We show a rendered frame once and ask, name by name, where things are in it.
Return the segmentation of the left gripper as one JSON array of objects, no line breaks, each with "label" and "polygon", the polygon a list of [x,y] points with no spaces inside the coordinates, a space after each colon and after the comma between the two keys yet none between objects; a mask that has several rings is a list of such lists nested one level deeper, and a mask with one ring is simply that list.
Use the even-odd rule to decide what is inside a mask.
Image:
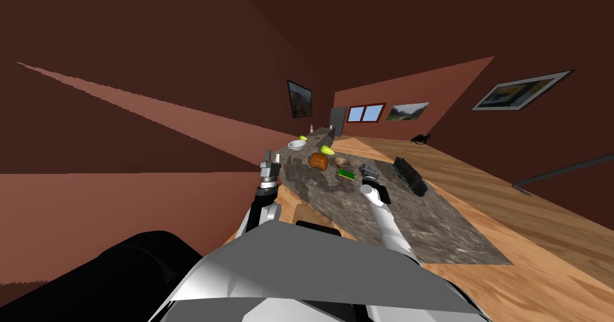
[{"label": "left gripper", "polygon": [[264,159],[260,163],[260,183],[277,184],[281,169],[281,154],[276,154],[271,161],[271,150],[265,151]]}]

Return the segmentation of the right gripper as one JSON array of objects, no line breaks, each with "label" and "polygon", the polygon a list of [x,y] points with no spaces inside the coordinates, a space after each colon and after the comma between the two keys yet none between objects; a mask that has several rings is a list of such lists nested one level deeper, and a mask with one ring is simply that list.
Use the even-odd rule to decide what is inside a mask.
[{"label": "right gripper", "polygon": [[362,184],[367,184],[367,182],[379,184],[378,180],[380,178],[380,174],[376,172],[372,167],[366,164],[362,164],[359,167],[359,172],[362,176]]}]

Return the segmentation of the black toaster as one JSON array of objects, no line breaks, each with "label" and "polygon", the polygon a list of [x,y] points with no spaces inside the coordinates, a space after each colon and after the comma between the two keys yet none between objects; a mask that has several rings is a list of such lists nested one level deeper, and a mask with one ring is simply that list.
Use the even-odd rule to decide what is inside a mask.
[{"label": "black toaster", "polygon": [[423,176],[409,165],[405,158],[395,157],[393,169],[416,196],[424,197],[428,192],[428,185],[423,179]]}]

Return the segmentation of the brown bread loaf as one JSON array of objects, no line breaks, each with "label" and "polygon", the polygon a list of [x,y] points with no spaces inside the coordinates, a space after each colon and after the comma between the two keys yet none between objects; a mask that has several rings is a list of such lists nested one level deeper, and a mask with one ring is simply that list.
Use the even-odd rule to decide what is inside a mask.
[{"label": "brown bread loaf", "polygon": [[329,166],[328,156],[321,152],[315,152],[310,154],[308,158],[308,164],[310,167],[319,171],[326,171]]}]

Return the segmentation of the red-framed window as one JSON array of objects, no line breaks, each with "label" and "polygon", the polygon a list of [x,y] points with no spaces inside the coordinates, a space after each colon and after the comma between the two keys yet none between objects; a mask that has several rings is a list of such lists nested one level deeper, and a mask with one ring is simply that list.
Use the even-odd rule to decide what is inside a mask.
[{"label": "red-framed window", "polygon": [[352,106],[349,108],[348,123],[377,123],[386,107],[386,103]]}]

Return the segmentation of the dark grey door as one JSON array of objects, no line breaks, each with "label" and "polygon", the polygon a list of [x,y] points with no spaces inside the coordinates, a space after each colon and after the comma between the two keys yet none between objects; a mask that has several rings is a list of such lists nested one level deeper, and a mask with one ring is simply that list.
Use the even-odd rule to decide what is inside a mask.
[{"label": "dark grey door", "polygon": [[340,137],[346,122],[347,107],[334,107],[330,111],[330,123],[335,130],[334,137]]}]

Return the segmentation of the dark-framed landscape picture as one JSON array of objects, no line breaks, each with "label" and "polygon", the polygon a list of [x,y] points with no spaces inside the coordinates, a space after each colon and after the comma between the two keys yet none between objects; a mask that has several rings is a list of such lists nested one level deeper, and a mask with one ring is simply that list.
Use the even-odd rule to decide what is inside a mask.
[{"label": "dark-framed landscape picture", "polygon": [[292,118],[312,116],[312,91],[287,80]]}]

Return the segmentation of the unframed landscape picture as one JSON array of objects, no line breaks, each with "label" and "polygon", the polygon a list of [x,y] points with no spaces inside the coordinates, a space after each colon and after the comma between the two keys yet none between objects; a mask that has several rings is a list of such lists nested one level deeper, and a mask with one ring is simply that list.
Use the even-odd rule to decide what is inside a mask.
[{"label": "unframed landscape picture", "polygon": [[415,103],[392,106],[386,121],[417,120],[429,103]]}]

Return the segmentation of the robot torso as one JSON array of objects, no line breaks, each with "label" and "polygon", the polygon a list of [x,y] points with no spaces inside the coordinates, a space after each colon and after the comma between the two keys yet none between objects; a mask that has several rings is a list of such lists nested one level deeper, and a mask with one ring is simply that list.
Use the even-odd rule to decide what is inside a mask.
[{"label": "robot torso", "polygon": [[491,322],[380,246],[268,221],[203,257],[148,322]]}]

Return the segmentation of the white-framed picture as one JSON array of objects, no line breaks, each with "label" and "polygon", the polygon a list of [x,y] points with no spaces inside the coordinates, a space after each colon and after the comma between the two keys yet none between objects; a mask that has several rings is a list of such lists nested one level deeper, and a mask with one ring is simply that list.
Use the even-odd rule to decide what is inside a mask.
[{"label": "white-framed picture", "polygon": [[568,70],[496,84],[471,110],[520,110],[573,73]]}]

